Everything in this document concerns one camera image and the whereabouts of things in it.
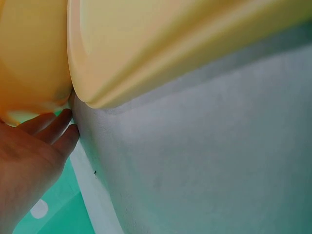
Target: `yellow curved surface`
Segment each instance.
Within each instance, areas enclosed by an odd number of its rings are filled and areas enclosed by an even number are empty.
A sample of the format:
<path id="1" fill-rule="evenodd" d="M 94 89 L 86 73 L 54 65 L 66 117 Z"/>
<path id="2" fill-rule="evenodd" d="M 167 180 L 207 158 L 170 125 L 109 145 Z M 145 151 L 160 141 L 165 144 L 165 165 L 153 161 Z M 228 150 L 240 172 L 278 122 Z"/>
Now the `yellow curved surface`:
<path id="1" fill-rule="evenodd" d="M 72 90 L 67 0 L 0 0 L 0 118 L 62 106 Z"/>
<path id="2" fill-rule="evenodd" d="M 307 0 L 69 0 L 73 85 L 116 107 L 311 16 Z"/>

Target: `gray textured surface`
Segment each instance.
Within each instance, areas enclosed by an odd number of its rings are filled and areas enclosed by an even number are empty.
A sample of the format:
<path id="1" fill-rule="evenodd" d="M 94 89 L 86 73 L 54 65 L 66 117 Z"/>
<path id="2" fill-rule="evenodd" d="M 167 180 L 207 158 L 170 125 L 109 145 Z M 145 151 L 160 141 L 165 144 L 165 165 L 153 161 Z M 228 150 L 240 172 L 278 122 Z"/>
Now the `gray textured surface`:
<path id="1" fill-rule="evenodd" d="M 74 114 L 126 233 L 310 234 L 311 100 L 307 24 Z"/>

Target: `skin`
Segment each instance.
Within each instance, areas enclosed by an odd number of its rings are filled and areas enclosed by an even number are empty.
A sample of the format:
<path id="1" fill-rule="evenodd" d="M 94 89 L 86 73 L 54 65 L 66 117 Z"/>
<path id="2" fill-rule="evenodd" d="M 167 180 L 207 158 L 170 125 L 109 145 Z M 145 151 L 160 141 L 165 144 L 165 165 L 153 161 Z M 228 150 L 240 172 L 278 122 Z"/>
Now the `skin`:
<path id="1" fill-rule="evenodd" d="M 0 234 L 11 234 L 61 175 L 79 139 L 71 118 L 65 109 L 15 128 L 0 119 Z"/>

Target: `green surface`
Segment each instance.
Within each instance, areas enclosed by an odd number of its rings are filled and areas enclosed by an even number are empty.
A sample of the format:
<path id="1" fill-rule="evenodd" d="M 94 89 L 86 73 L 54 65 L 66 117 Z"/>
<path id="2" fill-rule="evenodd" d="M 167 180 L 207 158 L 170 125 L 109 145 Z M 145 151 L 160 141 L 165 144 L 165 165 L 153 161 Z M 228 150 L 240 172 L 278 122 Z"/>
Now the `green surface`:
<path id="1" fill-rule="evenodd" d="M 36 219 L 29 212 L 14 234 L 94 234 L 70 160 L 42 200 L 48 204 L 48 213 Z"/>

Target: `finger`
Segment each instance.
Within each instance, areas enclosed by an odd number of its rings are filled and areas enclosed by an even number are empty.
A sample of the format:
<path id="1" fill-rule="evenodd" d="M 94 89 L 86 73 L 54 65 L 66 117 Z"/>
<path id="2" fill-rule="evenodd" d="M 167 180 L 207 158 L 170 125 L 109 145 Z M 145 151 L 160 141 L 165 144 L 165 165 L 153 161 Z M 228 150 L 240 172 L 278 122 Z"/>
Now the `finger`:
<path id="1" fill-rule="evenodd" d="M 35 134 L 35 137 L 48 144 L 52 144 L 63 133 L 64 129 L 68 126 L 71 119 L 72 111 L 69 109 L 65 109 L 58 117 L 55 118 L 55 120 L 53 120 L 50 125 Z"/>
<path id="2" fill-rule="evenodd" d="M 64 134 L 53 144 L 53 147 L 65 159 L 72 153 L 79 140 L 79 130 L 77 125 L 70 125 Z"/>
<path id="3" fill-rule="evenodd" d="M 48 126 L 55 117 L 53 113 L 43 114 L 20 124 L 17 128 L 33 135 Z"/>

